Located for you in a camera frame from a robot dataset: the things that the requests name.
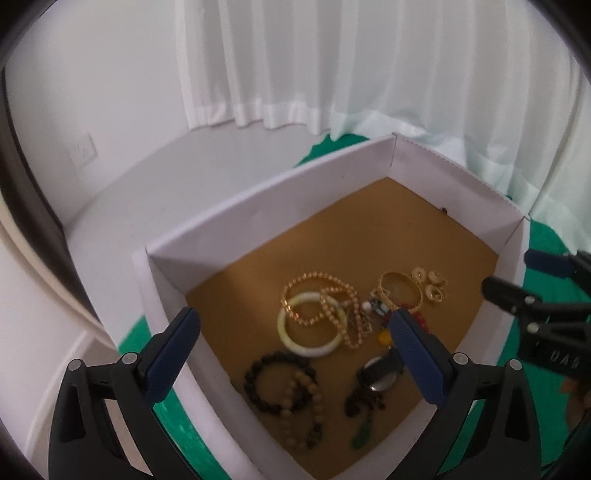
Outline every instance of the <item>screw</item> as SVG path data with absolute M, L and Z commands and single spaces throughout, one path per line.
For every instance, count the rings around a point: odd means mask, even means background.
M 539 329 L 540 329 L 540 325 L 538 325 L 536 322 L 531 322 L 527 326 L 527 331 L 530 333 L 533 333 L 533 334 L 538 333 Z
M 72 360 L 69 364 L 68 364 L 68 370 L 70 372 L 75 372 L 76 370 L 78 370 L 80 367 L 82 366 L 82 360 L 78 360 L 77 358 L 75 360 Z
M 468 363 L 469 358 L 464 353 L 454 353 L 453 354 L 453 361 L 458 365 L 466 365 Z
M 121 361 L 125 365 L 134 364 L 137 359 L 138 359 L 138 354 L 135 352 L 126 353 L 124 356 L 121 357 Z
M 523 367 L 523 365 L 521 365 L 521 362 L 516 358 L 512 358 L 511 360 L 509 360 L 509 366 L 513 370 L 521 370 L 521 368 Z

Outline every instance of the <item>curtain fold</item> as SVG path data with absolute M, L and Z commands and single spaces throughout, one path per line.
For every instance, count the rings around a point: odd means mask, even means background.
M 591 249 L 589 84 L 526 0 L 176 0 L 191 129 L 406 135 Z

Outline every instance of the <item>white cardboard box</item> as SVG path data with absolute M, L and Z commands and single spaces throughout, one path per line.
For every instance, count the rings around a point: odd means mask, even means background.
M 515 204 L 461 166 L 389 135 L 337 151 L 243 192 L 180 225 L 134 255 L 145 316 L 163 331 L 185 295 L 213 274 L 337 200 L 390 177 L 498 254 L 495 275 L 523 284 L 530 222 Z M 458 351 L 495 364 L 512 316 L 483 303 Z M 200 337 L 174 390 L 203 441 L 233 480 L 311 480 L 264 429 Z M 385 479 L 434 413 L 422 401 L 376 448 L 335 477 Z

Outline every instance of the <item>cardboard surface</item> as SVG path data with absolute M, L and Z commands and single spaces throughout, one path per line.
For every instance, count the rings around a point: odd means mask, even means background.
M 187 302 L 200 312 L 204 338 L 243 393 L 243 375 L 251 363 L 283 349 L 276 329 L 279 295 L 293 277 L 327 271 L 351 283 L 364 300 L 385 270 L 410 273 L 418 265 L 438 270 L 449 280 L 450 296 L 438 306 L 426 304 L 423 315 L 431 331 L 453 351 L 480 308 L 480 282 L 493 273 L 496 260 L 493 250 L 464 227 L 395 181 L 383 179 L 237 260 L 191 291 Z M 308 346 L 325 342 L 335 332 L 327 322 L 309 329 L 290 322 L 288 331 Z M 355 387 L 355 371 L 385 352 L 376 335 L 377 329 L 358 351 L 342 345 L 335 353 L 313 360 L 324 395 L 325 435 L 314 450 L 290 453 L 318 480 L 332 478 L 354 464 L 387 437 L 420 399 L 410 376 L 403 375 L 385 395 L 387 409 L 376 413 L 369 444 L 360 450 L 349 447 L 364 414 L 347 419 L 343 404 Z M 261 396 L 280 401 L 286 369 L 274 366 L 261 375 Z M 279 420 L 257 415 L 282 443 Z M 294 430 L 300 436 L 310 426 L 311 413 L 295 416 Z

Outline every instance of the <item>electrical outlet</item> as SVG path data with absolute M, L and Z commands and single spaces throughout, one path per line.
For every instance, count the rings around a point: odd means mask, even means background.
M 70 145 L 68 152 L 76 168 L 88 165 L 98 156 L 90 134 L 85 134 L 78 139 L 78 142 Z

